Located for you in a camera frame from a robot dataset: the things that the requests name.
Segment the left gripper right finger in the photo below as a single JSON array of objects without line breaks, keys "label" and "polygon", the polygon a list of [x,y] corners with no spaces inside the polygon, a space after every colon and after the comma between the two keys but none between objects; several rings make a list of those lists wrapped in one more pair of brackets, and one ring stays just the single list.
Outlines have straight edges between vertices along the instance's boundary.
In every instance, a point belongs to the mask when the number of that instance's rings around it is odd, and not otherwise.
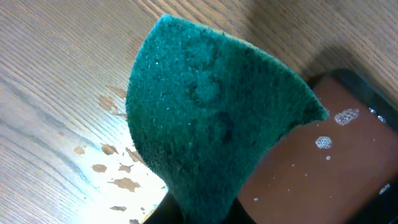
[{"label": "left gripper right finger", "polygon": [[238,198],[235,198],[229,211],[230,224],[256,224],[256,222],[245,211]]}]

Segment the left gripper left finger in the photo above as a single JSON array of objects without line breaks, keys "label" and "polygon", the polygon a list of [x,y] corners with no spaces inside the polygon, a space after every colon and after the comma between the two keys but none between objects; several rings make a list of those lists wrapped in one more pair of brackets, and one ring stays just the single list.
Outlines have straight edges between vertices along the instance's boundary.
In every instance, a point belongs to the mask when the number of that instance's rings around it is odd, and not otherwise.
[{"label": "left gripper left finger", "polygon": [[180,206],[170,192],[143,224],[184,224]]}]

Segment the green yellow sponge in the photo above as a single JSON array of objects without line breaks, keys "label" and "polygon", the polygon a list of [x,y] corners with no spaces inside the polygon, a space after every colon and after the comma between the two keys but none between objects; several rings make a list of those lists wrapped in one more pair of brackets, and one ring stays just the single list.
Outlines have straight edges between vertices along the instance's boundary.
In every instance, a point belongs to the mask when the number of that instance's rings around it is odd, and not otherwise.
[{"label": "green yellow sponge", "polygon": [[264,154],[328,112],[292,69],[232,35],[163,15],[135,59],[129,132],[184,223],[221,223]]}]

